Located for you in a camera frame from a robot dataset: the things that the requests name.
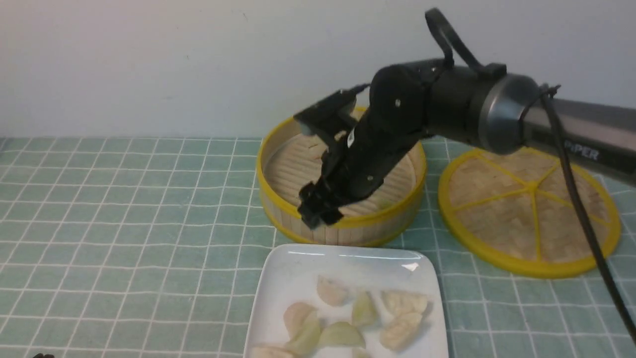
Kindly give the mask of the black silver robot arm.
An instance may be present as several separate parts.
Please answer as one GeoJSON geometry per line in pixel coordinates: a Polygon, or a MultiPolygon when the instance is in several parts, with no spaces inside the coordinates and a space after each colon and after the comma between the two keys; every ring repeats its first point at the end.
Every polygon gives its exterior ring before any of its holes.
{"type": "Polygon", "coordinates": [[[424,138],[441,136],[500,156],[523,147],[556,154],[554,136],[530,77],[485,77],[441,60],[394,64],[370,84],[340,89],[294,115],[327,149],[320,177],[299,192],[310,228],[332,226],[341,207],[370,197],[424,138]]]}

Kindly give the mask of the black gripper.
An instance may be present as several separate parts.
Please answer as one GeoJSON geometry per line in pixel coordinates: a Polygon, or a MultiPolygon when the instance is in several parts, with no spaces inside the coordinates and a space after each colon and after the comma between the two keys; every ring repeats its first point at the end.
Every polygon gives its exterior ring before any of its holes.
{"type": "Polygon", "coordinates": [[[370,197],[420,139],[420,113],[368,110],[358,121],[349,113],[337,118],[350,125],[347,135],[327,156],[318,182],[299,192],[298,213],[312,230],[340,222],[340,207],[370,197]]]}

